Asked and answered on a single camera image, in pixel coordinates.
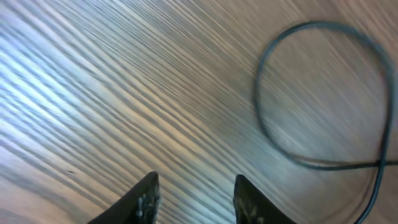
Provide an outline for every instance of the black object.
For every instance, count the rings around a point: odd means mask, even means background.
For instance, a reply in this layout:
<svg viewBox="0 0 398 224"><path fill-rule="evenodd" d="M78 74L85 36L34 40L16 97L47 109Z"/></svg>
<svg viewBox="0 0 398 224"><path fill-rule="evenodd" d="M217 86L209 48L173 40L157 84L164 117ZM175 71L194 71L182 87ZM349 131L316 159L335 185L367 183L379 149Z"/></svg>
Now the black object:
<svg viewBox="0 0 398 224"><path fill-rule="evenodd" d="M243 175L236 176L234 207L237 224L295 224Z"/></svg>
<svg viewBox="0 0 398 224"><path fill-rule="evenodd" d="M159 198L159 176L150 172L88 224L154 224ZM236 176L233 202L236 224L295 224L243 175Z"/></svg>
<svg viewBox="0 0 398 224"><path fill-rule="evenodd" d="M376 162L365 162L365 163L360 163L360 164L348 164L348 165L342 165L342 166L320 166L320 165L315 165L314 163L307 162L303 159L296 158L292 155L290 155L285 149L283 149L282 146L280 146L271 136L270 132L268 131L266 125L264 124L263 117L262 117L262 111L261 111L261 105L260 105L260 78L261 78L261 73L264 68L264 64L266 60L269 58L271 53L275 50L277 45L281 40L286 38L287 36L298 32L300 30L305 30L305 29L328 29L332 31L338 31L342 32L344 34L347 34L349 36L354 37L357 39L361 44L363 44L365 47L369 48L375 56L379 59L380 64L382 66L382 69L384 70L384 77L386 79L386 90L387 90L387 108L386 108L386 123L384 125L384 130L381 138L381 143L380 143L380 158ZM382 180L382 175L385 166L391 166L391 165L398 165L398 161L386 161L386 154L387 154L387 149L388 149L388 143L389 143L389 138L391 134L391 128L392 128L392 120L393 120L393 113L394 113L394 66L392 65L390 56L388 56L387 52L375 41L370 39L366 34L358 31L354 27L350 27L344 24L340 24L338 22L330 22L330 21L310 21L310 22L304 22L299 25L293 26L285 31L283 31L279 36L272 40L266 49L263 51L260 61L259 61L259 66L257 69L256 73L256 78L254 81L254 108L256 111L256 116L257 116L257 122L259 123L259 127L263 135L267 138L267 140L270 142L271 146L278 152L280 152L286 159L294 162L297 165L300 165L302 167L306 167L308 169L313 169L313 170L351 170L351 169L360 169L360 168L367 168L367 167L378 167L377 170L377 175L376 175L376 181L374 183L374 188L373 192L371 195L371 198L368 202L368 205L362 212L362 214L358 217L358 219L355 221L355 224L362 223L363 220L366 218L366 216L369 214L371 211L376 198L377 194L379 192L381 180Z"/></svg>
<svg viewBox="0 0 398 224"><path fill-rule="evenodd" d="M159 199L159 175L150 172L112 207L88 224L154 224Z"/></svg>

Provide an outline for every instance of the wooden table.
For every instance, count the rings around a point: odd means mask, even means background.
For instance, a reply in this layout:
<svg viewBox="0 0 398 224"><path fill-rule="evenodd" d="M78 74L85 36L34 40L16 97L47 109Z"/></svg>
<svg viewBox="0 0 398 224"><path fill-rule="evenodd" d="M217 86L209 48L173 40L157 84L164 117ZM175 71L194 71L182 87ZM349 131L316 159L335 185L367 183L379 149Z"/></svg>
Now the wooden table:
<svg viewBox="0 0 398 224"><path fill-rule="evenodd" d="M254 72L268 41L310 19L355 26L398 62L397 11L396 0L1 1L0 223L86 223L152 170L159 223L234 223L236 174L297 223L352 223L375 170L311 171L275 152L254 117ZM342 34L284 41L262 80L281 145L374 161L386 102L376 62ZM364 223L397 223L397 202L388 167Z"/></svg>

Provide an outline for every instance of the wooden surface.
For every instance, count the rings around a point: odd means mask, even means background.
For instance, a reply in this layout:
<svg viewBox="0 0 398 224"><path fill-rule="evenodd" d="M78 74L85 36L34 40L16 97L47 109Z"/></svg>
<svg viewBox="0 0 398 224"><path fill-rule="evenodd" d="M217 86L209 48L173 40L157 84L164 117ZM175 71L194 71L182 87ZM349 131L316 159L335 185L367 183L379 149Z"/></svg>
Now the wooden surface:
<svg viewBox="0 0 398 224"><path fill-rule="evenodd" d="M236 174L297 223L352 223L374 170L310 171L273 151L252 110L254 71L271 38L309 19L356 26L398 62L397 11L395 0L2 0L0 223L85 223L152 170L159 223L234 223ZM351 39L289 37L262 84L290 152L377 157L384 83ZM398 223L397 202L388 167L364 223Z"/></svg>

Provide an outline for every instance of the gray wood grain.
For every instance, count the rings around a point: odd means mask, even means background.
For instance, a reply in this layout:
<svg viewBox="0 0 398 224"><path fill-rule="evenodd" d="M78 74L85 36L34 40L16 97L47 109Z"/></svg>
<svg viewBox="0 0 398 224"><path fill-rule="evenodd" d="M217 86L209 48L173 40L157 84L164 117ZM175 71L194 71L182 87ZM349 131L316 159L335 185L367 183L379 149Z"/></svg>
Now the gray wood grain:
<svg viewBox="0 0 398 224"><path fill-rule="evenodd" d="M159 223L234 223L236 174L297 223L352 223L374 170L310 171L273 151L252 110L254 71L271 38L309 19L356 26L397 62L397 10L394 0L3 0L0 223L86 223L152 170ZM265 75L267 124L290 152L376 159L384 82L362 46L303 31ZM397 177L386 169L364 223L398 222Z"/></svg>

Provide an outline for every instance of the black cable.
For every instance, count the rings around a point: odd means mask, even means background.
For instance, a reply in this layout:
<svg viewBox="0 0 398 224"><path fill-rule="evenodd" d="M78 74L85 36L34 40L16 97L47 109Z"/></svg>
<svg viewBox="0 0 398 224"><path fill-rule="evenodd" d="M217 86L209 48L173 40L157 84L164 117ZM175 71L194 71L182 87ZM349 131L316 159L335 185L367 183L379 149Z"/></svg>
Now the black cable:
<svg viewBox="0 0 398 224"><path fill-rule="evenodd" d="M384 72L384 77L386 79L386 90L387 90L387 111L386 111L386 124L384 126L382 138L381 138L381 143L380 143L380 158L376 162L364 162L364 163L359 163L359 164L348 164L348 165L342 165L342 166L320 166L320 165L315 165L314 163L311 162L305 162L303 159L298 159L295 156L292 156L289 154L283 147L281 147L275 140L273 140L270 132L266 128L266 125L264 124L263 118L262 118L262 110L261 110L261 105L260 105L260 78L261 78L261 73L264 68L264 64L266 60L269 58L271 53L275 50L277 45L281 40L286 38L287 36L294 34L295 32L298 32L300 30L305 30L305 29L328 29L332 31L338 31L342 32L344 34L350 35L352 37L355 37L360 43L362 43L364 46L368 47L374 54L375 56L379 59L382 67L383 67L383 72ZM284 157L286 157L288 160L294 162L297 165L300 165L302 167L306 167L308 169L313 169L313 170L351 170L351 169L360 169L360 168L367 168L367 167L378 167L377 170L377 175L376 175L376 181L374 183L373 191L371 198L369 199L369 202L362 212L362 214L358 217L358 219L354 222L354 224L360 224L363 222L363 220L366 218L366 216L369 214L371 211L376 198L377 194L379 192L381 180L382 180L382 175L384 172L385 166L393 166L393 165L398 165L398 161L386 161L386 154L387 154L387 149L388 149L388 144L389 144L389 138L391 134L391 129L392 129L392 120L393 120L393 113L394 113L394 66L391 62L391 59L387 52L375 41L370 39L366 34L358 31L354 27L350 27L344 24L341 24L339 22L330 22L330 21L309 21L309 22L304 22L299 25L293 26L285 31L283 31L279 36L272 40L266 49L263 51L260 61L259 61L259 66L257 69L255 81L254 81L254 109L256 112L257 116L257 121L260 126L261 132L265 135L265 137L268 139L270 142L271 146L278 152L280 152Z"/></svg>

